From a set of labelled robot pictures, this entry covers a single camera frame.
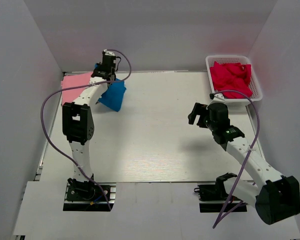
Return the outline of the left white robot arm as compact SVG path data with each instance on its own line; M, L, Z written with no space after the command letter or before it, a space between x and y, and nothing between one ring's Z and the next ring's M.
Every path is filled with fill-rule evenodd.
M73 179L87 182L93 178L90 164L90 140L95 131L91 106L108 89L108 83L96 85L97 82L114 81L116 79L115 65L98 64L92 72L89 83L79 96L72 102L62 106L62 132L69 142L73 164Z

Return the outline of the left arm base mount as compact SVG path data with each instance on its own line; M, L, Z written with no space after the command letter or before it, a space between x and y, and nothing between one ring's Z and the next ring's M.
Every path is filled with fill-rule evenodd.
M63 202L64 212L109 212L114 206L116 185L80 182L69 178Z

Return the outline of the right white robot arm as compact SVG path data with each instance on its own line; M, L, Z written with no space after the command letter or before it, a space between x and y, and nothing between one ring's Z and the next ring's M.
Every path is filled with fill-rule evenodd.
M233 197L255 208L267 225L300 213L300 184L294 176L284 176L267 163L248 143L244 133L230 123L228 107L221 102L209 105L195 103L188 123L209 129L214 141L234 157L253 179L250 184L238 174L225 173L215 180L214 189L200 187L203 201Z

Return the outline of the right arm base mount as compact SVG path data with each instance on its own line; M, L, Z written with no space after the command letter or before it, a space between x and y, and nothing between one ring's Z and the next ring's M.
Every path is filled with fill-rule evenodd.
M198 195L200 213L219 213L227 199L227 196L221 197L216 193L215 184L199 184L193 191ZM229 211L240 201L239 198L232 196L224 211ZM245 213L247 212L247 205L242 203L233 212Z

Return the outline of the blue polo shirt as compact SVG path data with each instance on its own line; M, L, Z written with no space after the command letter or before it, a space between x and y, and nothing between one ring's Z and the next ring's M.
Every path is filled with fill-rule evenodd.
M125 84L123 82L112 84L108 87L98 102L105 105L115 112L119 112L122 106L124 94L126 91Z

